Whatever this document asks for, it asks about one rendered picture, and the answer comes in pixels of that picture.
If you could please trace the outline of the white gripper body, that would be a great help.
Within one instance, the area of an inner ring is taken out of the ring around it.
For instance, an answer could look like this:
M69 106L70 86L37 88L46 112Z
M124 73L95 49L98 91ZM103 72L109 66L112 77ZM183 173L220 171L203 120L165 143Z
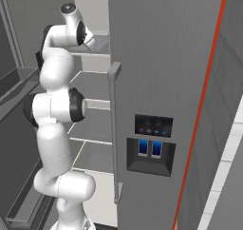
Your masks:
M91 51L95 45L95 40L94 40L94 35L93 33L89 30L85 30L85 38L84 38L84 46Z

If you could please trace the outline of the grey fridge door with dispenser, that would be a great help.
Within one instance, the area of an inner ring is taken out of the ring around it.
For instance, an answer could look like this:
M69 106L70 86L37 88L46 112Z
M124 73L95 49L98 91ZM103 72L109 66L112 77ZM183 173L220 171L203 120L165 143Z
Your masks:
M108 0L116 81L119 230L172 230L222 0ZM136 115L169 117L172 174L126 168Z

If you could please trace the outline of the grey fridge door with bins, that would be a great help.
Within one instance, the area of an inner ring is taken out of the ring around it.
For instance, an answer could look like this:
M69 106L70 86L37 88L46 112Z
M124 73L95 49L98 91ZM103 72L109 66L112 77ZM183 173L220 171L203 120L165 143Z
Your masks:
M0 219L7 230L43 230L54 199L33 188L42 167L36 131L23 106L39 92L35 53L45 0L0 0Z

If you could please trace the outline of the glass fridge shelf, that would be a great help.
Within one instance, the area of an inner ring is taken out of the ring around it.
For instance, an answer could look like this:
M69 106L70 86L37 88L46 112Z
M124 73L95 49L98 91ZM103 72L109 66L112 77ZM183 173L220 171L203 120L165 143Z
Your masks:
M70 147L74 168L113 173L112 143L72 138Z
M80 74L83 74L83 73L91 73L91 74L105 74L105 75L107 75L108 74L108 72L105 72L105 71L85 71L85 70L81 70L81 71L79 71L71 80L70 80L70 84L76 79L76 78L78 78L78 76L80 75Z
M78 131L82 133L98 133L99 129L110 127L110 102L105 100L87 99L85 118L73 125L68 133L72 136Z
M89 170L89 169L82 169L82 168L76 168L76 167L72 167L71 170L81 171L81 172L85 172L85 173L96 173L96 174L103 174L103 175L114 176L113 173L107 173L107 172L96 171L96 170Z
M91 53L91 54L109 54L109 31L108 30L93 30L95 44L91 47L81 45L79 47L69 48L72 53Z

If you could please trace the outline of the grey fridge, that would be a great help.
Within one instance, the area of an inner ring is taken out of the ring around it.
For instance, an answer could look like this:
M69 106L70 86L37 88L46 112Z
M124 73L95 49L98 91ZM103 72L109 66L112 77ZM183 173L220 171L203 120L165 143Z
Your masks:
M229 125L223 118L223 108L219 102L221 78L214 65L216 53L222 45L220 18L223 2L224 0L221 1L218 12L172 230L197 230L227 140ZM49 25L63 23L60 7L66 3L77 6L84 23L91 31L108 30L110 38L108 0L45 0L46 8L40 12L44 29ZM115 62L111 59L111 49L109 54L73 55L75 65L71 79L81 70L107 72ZM105 74L83 73L71 84L87 99L110 102L109 82ZM172 134L172 127L173 121L169 117L136 115L137 136L126 141L127 170L160 177L171 176L176 146L167 139ZM69 136L70 139L112 143L111 112L109 129L99 129L96 134L78 131L76 135ZM86 205L87 214L96 222L118 227L118 204L114 203L114 176L96 173L93 175L97 190Z

